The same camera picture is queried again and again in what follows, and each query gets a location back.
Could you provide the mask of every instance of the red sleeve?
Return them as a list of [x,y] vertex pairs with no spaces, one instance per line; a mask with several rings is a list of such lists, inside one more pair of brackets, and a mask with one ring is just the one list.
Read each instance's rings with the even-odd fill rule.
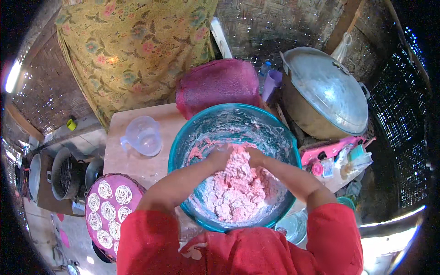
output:
[[117,274],[177,274],[179,231],[171,215],[137,210],[121,225]]
[[361,274],[363,252],[353,210],[330,203],[314,209],[307,221],[307,250],[321,272]]

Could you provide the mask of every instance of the wooden table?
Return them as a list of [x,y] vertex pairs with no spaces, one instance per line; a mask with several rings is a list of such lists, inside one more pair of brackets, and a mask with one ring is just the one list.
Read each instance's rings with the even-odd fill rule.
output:
[[[130,148],[128,153],[125,153],[122,149],[120,138],[125,135],[125,129],[128,124],[139,116],[150,116],[160,124],[163,147],[155,157],[143,156],[133,148]],[[167,175],[168,156],[171,145],[177,133],[186,122],[187,120],[177,110],[175,103],[115,113],[112,117],[107,136],[104,174],[127,174],[146,189],[150,188]],[[320,178],[320,181],[332,192],[336,192],[354,177],[356,175],[342,180],[339,170],[334,169],[334,176],[332,178]],[[297,200],[288,214],[301,211],[304,207],[305,204]],[[203,231],[200,226],[183,213],[180,207],[176,207],[176,214],[180,221],[181,241],[189,240]]]

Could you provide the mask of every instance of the floral fabric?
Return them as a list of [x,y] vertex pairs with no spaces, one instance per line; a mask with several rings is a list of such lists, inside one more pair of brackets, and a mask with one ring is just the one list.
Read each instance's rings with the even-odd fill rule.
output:
[[176,81],[213,59],[209,26],[216,5],[91,0],[60,10],[58,42],[105,129],[115,112],[174,102]]

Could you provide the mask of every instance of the pot lid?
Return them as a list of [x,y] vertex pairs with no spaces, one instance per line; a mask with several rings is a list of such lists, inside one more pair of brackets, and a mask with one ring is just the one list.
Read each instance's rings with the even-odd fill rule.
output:
[[292,84],[316,111],[352,136],[365,132],[368,105],[360,86],[364,85],[342,64],[311,47],[280,54],[285,73],[291,71]]
[[41,156],[36,154],[29,166],[29,192],[33,197],[33,200],[37,202],[38,189],[40,188],[40,175],[41,175]]

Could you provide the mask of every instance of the aluminum pot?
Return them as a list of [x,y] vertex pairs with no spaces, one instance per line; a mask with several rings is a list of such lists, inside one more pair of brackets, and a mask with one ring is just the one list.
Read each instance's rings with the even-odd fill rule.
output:
[[322,140],[366,131],[369,92],[342,64],[310,47],[280,54],[283,104],[302,130]]

